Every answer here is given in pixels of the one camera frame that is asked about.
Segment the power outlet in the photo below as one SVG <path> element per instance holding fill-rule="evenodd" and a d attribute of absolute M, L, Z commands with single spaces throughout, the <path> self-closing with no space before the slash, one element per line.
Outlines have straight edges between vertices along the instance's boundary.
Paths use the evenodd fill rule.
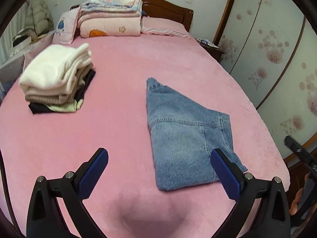
<path fill-rule="evenodd" d="M 192 2 L 193 2 L 193 0 L 186 0 L 186 2 L 187 2 L 187 3 L 192 3 Z"/>

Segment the denim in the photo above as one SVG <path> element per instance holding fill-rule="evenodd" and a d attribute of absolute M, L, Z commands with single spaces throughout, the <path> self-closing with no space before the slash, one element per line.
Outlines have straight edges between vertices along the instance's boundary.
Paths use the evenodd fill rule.
<path fill-rule="evenodd" d="M 210 183 L 218 177 L 210 153 L 221 149 L 243 171 L 233 152 L 229 115 L 209 110 L 154 78 L 146 82 L 156 183 L 159 190 Z"/>

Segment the folded quilt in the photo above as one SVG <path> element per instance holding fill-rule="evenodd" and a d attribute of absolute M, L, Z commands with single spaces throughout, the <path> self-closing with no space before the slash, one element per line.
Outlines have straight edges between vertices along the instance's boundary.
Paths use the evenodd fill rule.
<path fill-rule="evenodd" d="M 74 97 L 78 90 L 80 90 L 85 82 L 83 79 L 86 77 L 90 69 L 93 67 L 93 64 L 89 64 L 88 66 L 81 68 L 77 71 L 75 78 L 76 84 L 70 95 L 57 95 L 57 96 L 40 96 L 40 95 L 26 95 L 25 100 L 31 103 L 40 103 L 47 105 L 64 105 L 68 103 L 72 103 L 74 101 Z"/>
<path fill-rule="evenodd" d="M 146 105 L 159 190 L 218 180 L 210 164 L 214 149 L 247 171 L 233 151 L 229 115 L 207 109 L 153 78 L 147 80 Z"/>
<path fill-rule="evenodd" d="M 83 38 L 96 36 L 140 36 L 141 17 L 85 20 L 80 26 Z"/>
<path fill-rule="evenodd" d="M 87 43 L 76 49 L 51 45 L 31 61 L 22 73 L 19 85 L 26 95 L 70 95 L 77 83 L 77 70 L 91 62 Z"/>
<path fill-rule="evenodd" d="M 87 12 L 83 14 L 78 22 L 77 28 L 80 28 L 81 24 L 85 20 L 94 19 L 94 18 L 133 18 L 133 17 L 140 17 L 142 14 L 142 4 L 143 1 L 140 0 L 138 9 L 136 12 Z"/>
<path fill-rule="evenodd" d="M 88 0 L 80 5 L 79 17 L 87 12 L 137 12 L 141 0 Z"/>

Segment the wardrobe door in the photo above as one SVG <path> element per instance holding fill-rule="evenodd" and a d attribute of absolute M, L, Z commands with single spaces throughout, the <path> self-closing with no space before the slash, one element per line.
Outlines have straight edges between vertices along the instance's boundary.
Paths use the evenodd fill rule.
<path fill-rule="evenodd" d="M 261 0 L 235 0 L 219 47 L 225 52 L 220 64 L 230 72 L 248 38 Z"/>
<path fill-rule="evenodd" d="M 287 71 L 258 112 L 283 158 L 284 138 L 304 144 L 317 132 L 317 36 L 308 21 Z"/>
<path fill-rule="evenodd" d="M 274 86 L 294 51 L 303 14 L 292 0 L 262 0 L 231 76 L 257 107 Z"/>

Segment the nightstand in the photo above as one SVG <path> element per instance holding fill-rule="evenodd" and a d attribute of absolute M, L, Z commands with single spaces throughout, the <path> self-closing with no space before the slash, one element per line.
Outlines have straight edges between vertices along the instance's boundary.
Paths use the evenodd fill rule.
<path fill-rule="evenodd" d="M 208 45 L 205 45 L 199 41 L 197 41 L 200 46 L 205 49 L 217 62 L 219 62 L 221 56 L 224 54 L 224 52 L 222 50 L 220 50 L 219 48 L 215 48 L 215 47 L 210 47 Z"/>

